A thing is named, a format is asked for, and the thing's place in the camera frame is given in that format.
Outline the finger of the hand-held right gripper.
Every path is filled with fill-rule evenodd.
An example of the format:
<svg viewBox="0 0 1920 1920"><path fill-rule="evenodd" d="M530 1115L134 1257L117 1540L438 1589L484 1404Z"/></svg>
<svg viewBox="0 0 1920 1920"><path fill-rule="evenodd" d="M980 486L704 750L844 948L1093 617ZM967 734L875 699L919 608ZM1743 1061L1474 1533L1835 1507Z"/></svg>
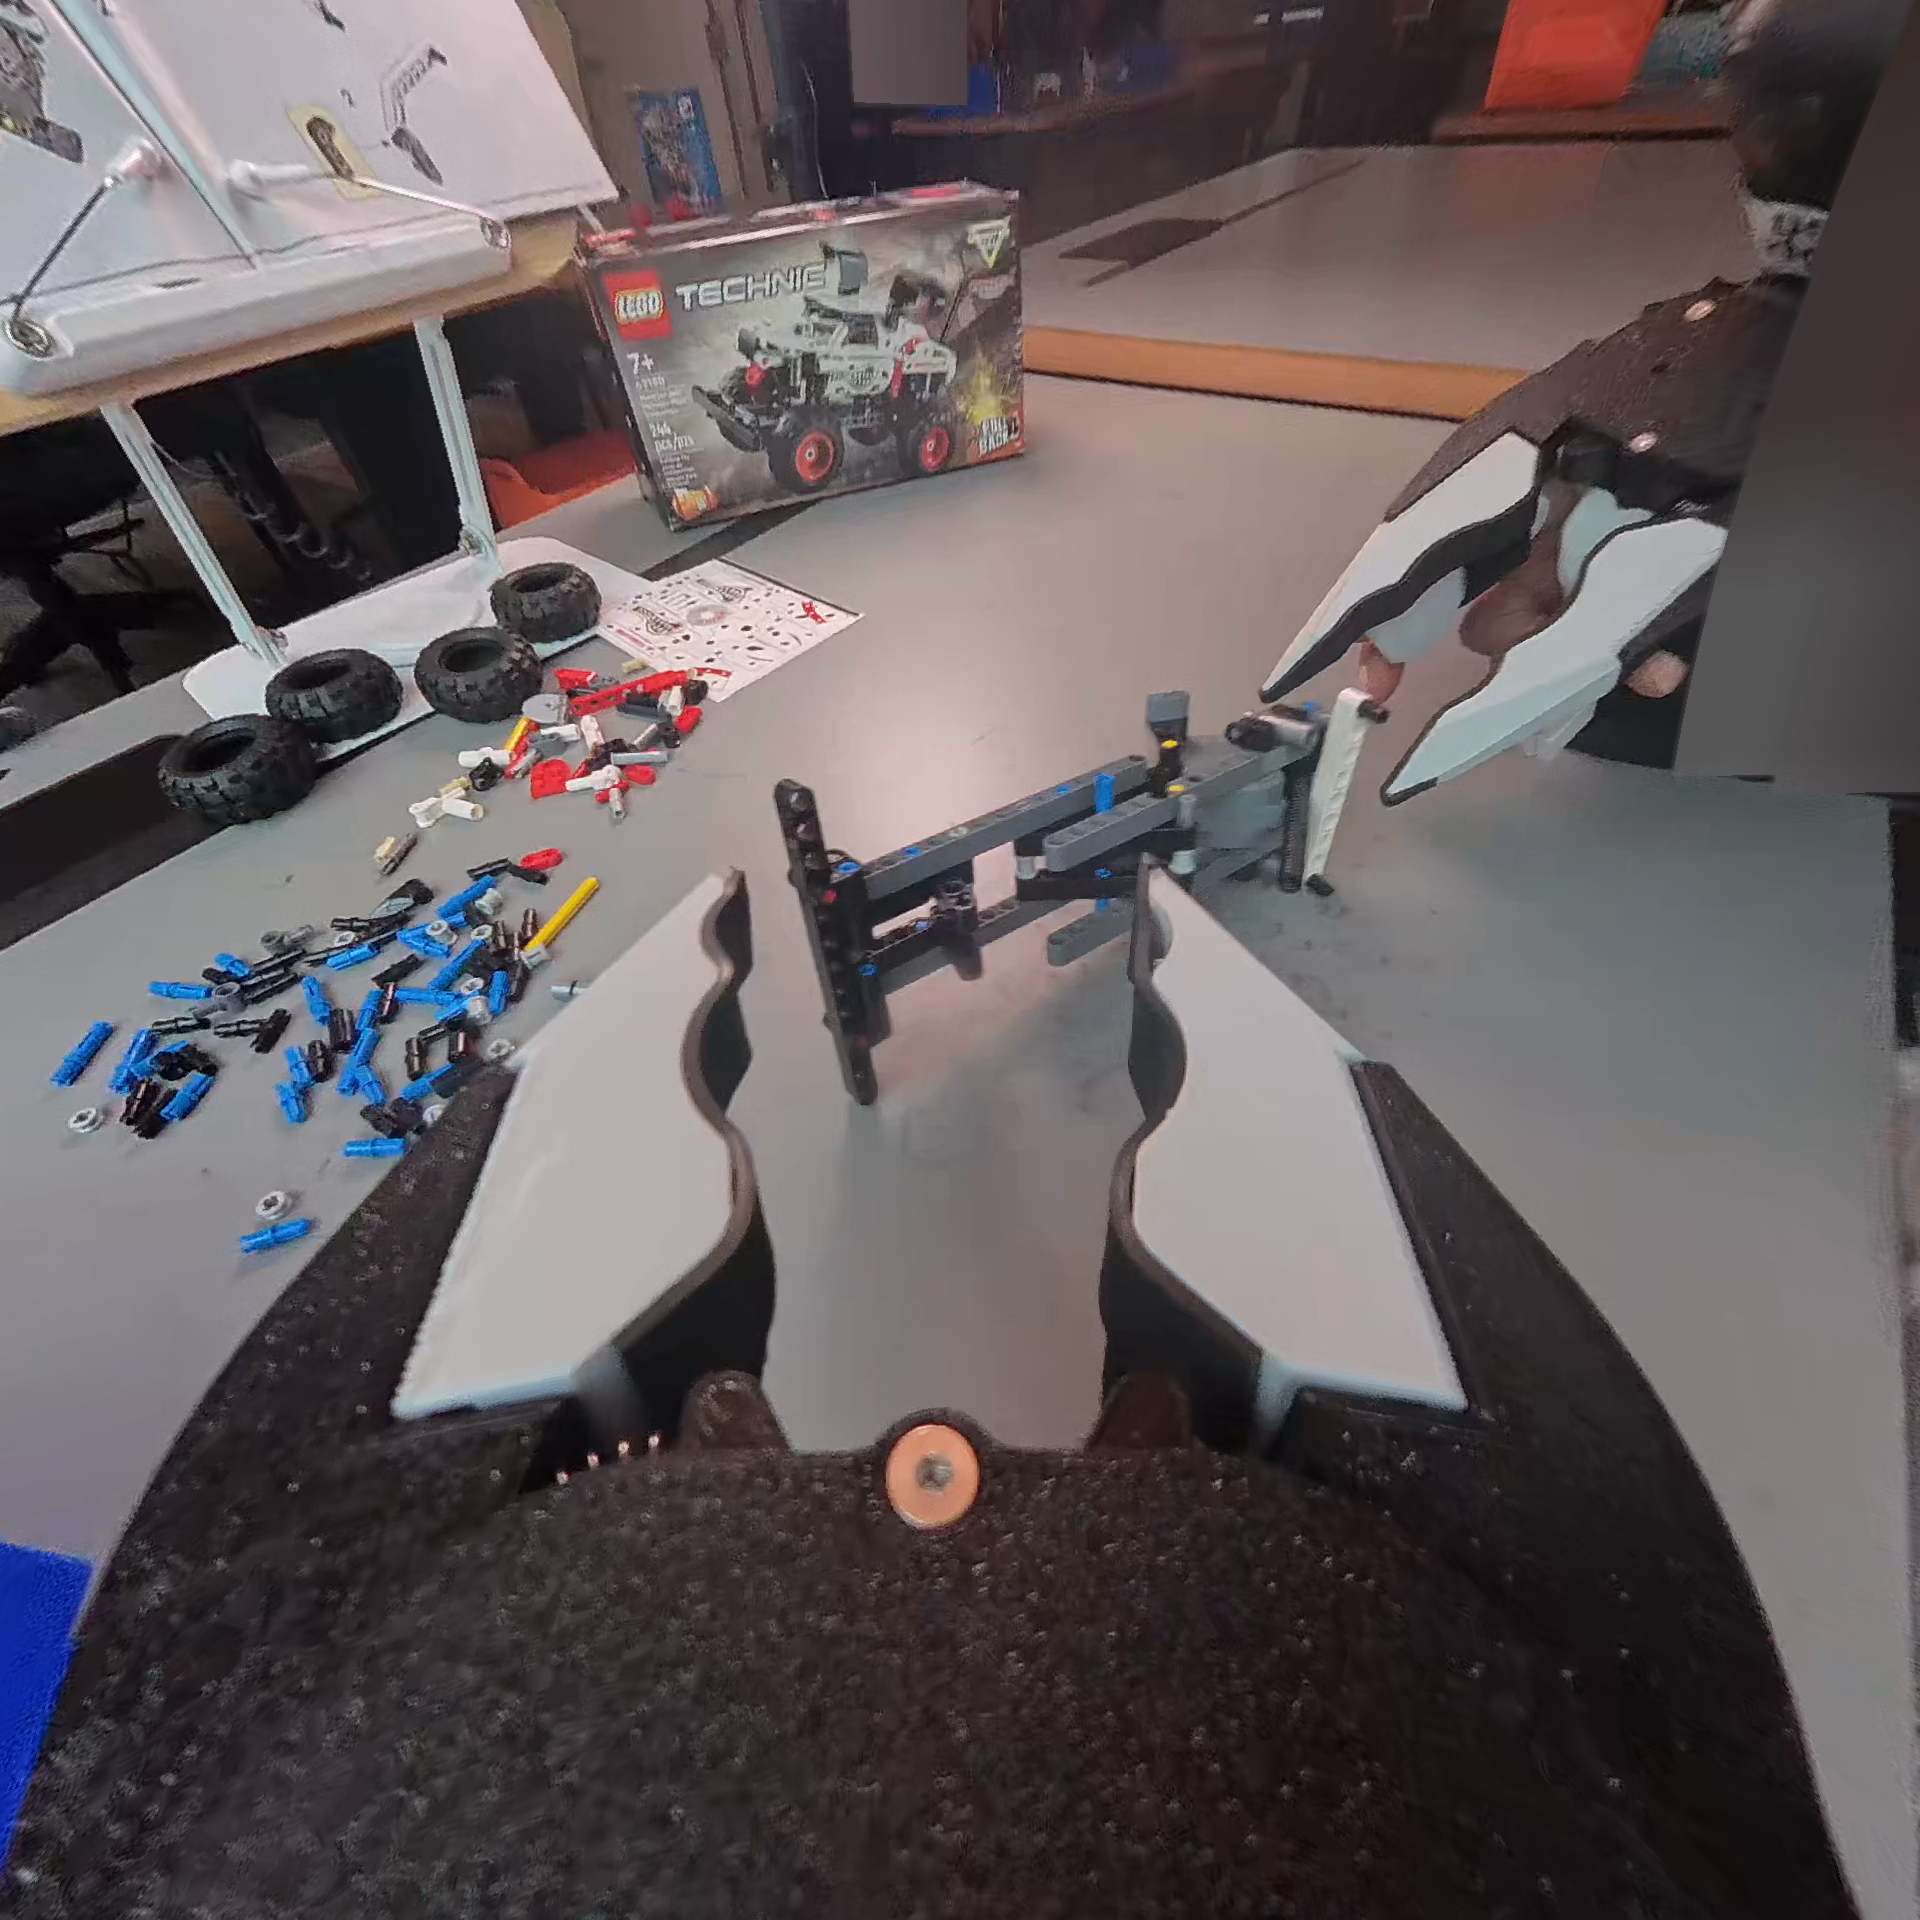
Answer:
<svg viewBox="0 0 1920 1920"><path fill-rule="evenodd" d="M1543 445L1506 433L1383 518L1276 660L1259 699L1287 698L1362 643L1404 668L1446 638L1467 573L1527 549L1543 466Z"/></svg>
<svg viewBox="0 0 1920 1920"><path fill-rule="evenodd" d="M1709 582L1728 533L1709 518L1624 526L1595 545L1564 612L1443 708L1381 786L1397 808L1536 737L1584 725L1628 653Z"/></svg>

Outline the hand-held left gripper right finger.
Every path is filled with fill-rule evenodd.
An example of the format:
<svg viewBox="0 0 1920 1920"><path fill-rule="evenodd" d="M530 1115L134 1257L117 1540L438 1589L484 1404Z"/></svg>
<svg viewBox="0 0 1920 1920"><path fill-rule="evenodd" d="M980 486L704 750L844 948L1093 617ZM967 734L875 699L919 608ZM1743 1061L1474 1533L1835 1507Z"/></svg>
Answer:
<svg viewBox="0 0 1920 1920"><path fill-rule="evenodd" d="M1287 1419L1309 1392L1462 1414L1367 1059L1159 862L1126 954L1140 1123L1110 1178L1110 1380L1167 1376L1195 1419Z"/></svg>

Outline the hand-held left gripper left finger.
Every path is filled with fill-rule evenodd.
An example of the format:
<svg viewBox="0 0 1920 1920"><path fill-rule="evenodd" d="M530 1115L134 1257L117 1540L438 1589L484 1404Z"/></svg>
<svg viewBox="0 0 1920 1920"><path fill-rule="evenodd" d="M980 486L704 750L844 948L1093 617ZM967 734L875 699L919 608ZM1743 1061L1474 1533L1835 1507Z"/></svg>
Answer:
<svg viewBox="0 0 1920 1920"><path fill-rule="evenodd" d="M758 1204L730 1118L749 972L747 877L707 876L518 1051L392 1419L576 1398L663 1421L639 1349L744 1252Z"/></svg>

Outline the white perforated toy beam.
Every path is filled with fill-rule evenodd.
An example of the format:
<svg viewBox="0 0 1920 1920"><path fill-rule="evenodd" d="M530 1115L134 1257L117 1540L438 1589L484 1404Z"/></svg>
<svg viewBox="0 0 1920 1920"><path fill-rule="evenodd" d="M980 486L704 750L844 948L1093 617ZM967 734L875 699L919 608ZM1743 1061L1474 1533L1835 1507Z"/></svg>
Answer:
<svg viewBox="0 0 1920 1920"><path fill-rule="evenodd" d="M1372 732L1372 728L1357 720L1352 708L1359 693L1359 688L1341 690L1327 710L1327 725L1322 734L1307 786L1302 881L1309 874L1327 876L1332 844L1352 788L1359 748Z"/></svg>

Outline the grey toy chassis assembly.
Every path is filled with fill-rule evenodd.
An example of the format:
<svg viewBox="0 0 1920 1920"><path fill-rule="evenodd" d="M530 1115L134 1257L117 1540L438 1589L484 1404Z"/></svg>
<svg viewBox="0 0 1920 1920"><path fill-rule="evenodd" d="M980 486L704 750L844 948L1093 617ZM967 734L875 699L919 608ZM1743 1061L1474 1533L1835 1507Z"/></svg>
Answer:
<svg viewBox="0 0 1920 1920"><path fill-rule="evenodd" d="M990 944L1077 904L1087 909L1046 937L1051 968L1126 937L1149 860L1199 904L1259 874L1302 891L1327 710L1270 704L1194 737L1189 696L1163 690L1142 708L1149 757L1104 761L869 860L831 845L814 793L781 779L786 876L852 1101L877 1099L872 1054L894 1032L895 989L943 970L978 978Z"/></svg>

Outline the person's right hand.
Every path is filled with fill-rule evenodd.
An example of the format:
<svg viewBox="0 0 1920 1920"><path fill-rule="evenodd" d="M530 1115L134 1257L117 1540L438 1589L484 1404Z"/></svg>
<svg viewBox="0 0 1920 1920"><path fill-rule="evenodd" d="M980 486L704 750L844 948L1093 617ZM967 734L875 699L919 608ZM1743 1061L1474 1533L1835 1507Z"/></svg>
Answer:
<svg viewBox="0 0 1920 1920"><path fill-rule="evenodd" d="M1462 588L1461 610L1451 621L1455 641L1474 657L1502 660L1510 649L1564 616L1573 588L1599 539L1648 522L1645 510L1623 507L1605 486L1554 478L1543 486L1522 561L1496 561L1494 581L1484 589ZM1645 699L1664 699L1686 684L1692 657L1659 649L1623 670L1620 686ZM1355 686L1384 704L1404 680L1404 660L1384 653L1376 638L1357 646Z"/></svg>

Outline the wooden board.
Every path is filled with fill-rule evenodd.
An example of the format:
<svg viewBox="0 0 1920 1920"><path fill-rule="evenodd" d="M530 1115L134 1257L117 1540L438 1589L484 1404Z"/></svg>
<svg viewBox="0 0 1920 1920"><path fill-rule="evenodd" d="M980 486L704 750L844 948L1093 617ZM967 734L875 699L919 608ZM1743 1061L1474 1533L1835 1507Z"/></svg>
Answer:
<svg viewBox="0 0 1920 1920"><path fill-rule="evenodd" d="M1028 328L1023 370L1154 394L1464 422L1528 378L1522 369L1176 344L1077 328Z"/></svg>

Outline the grey table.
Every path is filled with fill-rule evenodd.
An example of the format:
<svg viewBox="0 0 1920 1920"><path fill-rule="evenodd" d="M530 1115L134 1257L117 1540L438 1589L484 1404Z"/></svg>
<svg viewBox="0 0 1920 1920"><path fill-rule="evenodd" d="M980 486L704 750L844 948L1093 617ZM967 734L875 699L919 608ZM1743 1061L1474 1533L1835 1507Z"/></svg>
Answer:
<svg viewBox="0 0 1920 1920"><path fill-rule="evenodd" d="M1284 150L1023 243L1023 322L1536 370L1756 270L1724 142Z"/></svg>

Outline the pile of small toy pins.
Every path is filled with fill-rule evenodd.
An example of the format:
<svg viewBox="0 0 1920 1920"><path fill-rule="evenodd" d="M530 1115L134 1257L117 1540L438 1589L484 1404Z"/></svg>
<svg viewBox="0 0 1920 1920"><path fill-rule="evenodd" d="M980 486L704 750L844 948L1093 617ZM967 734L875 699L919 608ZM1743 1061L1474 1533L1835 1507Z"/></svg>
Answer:
<svg viewBox="0 0 1920 1920"><path fill-rule="evenodd" d="M600 894L560 848L536 848L152 977L130 1014L92 1020L47 1072L61 1132L156 1142L235 1088L238 1118L282 1133L335 1121L347 1164L397 1162L480 1069L512 1059L539 970Z"/></svg>

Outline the white sticker sheet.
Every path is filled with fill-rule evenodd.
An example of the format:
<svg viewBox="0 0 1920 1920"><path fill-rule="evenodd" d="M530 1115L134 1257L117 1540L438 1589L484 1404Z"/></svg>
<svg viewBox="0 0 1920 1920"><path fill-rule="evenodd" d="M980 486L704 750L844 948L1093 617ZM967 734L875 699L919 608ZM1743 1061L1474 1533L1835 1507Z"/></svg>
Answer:
<svg viewBox="0 0 1920 1920"><path fill-rule="evenodd" d="M648 673L687 675L725 701L859 620L822 596L708 561L611 598L597 632Z"/></svg>

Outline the black rubber tyres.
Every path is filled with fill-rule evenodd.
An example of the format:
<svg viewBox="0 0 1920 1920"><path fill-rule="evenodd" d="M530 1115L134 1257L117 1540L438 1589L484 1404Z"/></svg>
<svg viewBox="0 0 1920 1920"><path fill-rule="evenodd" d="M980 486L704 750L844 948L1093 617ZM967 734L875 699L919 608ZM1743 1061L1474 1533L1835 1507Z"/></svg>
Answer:
<svg viewBox="0 0 1920 1920"><path fill-rule="evenodd" d="M261 714L266 686L282 666L322 652L357 649L381 657L405 684L403 718L424 714L424 699L412 670L418 652L435 638L476 628L494 620L492 588L512 569L530 564L571 564L595 581L608 608L630 602L643 579L615 562L541 534L506 534L496 541L499 569L461 553L403 573L319 612L286 621L277 633L278 659L267 660L230 644L183 673L183 693L205 718Z"/></svg>

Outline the toy truck set box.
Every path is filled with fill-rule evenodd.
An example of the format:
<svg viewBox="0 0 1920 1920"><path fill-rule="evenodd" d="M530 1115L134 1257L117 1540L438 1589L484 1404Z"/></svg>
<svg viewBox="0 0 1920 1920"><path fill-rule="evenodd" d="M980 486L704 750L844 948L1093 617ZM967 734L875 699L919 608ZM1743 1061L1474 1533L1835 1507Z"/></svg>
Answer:
<svg viewBox="0 0 1920 1920"><path fill-rule="evenodd" d="M1023 452L1014 190L595 230L576 259L675 533Z"/></svg>

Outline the orange crate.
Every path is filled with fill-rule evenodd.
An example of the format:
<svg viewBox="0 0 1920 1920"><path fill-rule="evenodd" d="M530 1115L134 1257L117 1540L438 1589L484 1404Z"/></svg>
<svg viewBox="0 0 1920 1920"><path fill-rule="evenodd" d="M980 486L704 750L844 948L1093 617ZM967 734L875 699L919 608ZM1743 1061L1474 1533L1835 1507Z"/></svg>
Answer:
<svg viewBox="0 0 1920 1920"><path fill-rule="evenodd" d="M509 531L635 474L622 429L603 427L515 457L480 454L494 526Z"/></svg>

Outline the blue poster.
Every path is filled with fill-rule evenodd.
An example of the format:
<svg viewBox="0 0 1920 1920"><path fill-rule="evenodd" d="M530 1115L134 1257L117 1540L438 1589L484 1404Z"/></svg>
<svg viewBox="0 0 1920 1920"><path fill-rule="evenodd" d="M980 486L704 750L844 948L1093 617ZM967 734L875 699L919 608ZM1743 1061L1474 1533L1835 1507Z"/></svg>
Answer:
<svg viewBox="0 0 1920 1920"><path fill-rule="evenodd" d="M655 214L678 225L725 213L726 195L700 89L630 86L628 105Z"/></svg>

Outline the white metal stand frame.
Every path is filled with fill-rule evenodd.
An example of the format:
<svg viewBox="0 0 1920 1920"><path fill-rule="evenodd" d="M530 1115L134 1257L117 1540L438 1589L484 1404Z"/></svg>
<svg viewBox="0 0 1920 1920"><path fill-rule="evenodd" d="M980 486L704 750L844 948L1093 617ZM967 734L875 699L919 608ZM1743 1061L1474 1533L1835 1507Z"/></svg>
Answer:
<svg viewBox="0 0 1920 1920"><path fill-rule="evenodd" d="M438 420L438 434L448 460L448 474L460 499L460 550L474 585L492 588L502 573L496 549L496 528L484 494L484 478L474 449L474 434L464 406L456 366L445 340L440 318L424 318L413 324L423 378ZM118 449L127 454L144 490L152 497L163 518L175 534L188 562L199 576L200 588L222 612L238 646L253 660L267 668L282 668L287 660L286 641L269 628L263 628L244 604L239 589L232 588L214 549L205 541L203 531L179 491L175 480L164 468L152 433L141 422L136 409L127 400L104 400L98 406L100 419L109 427Z"/></svg>

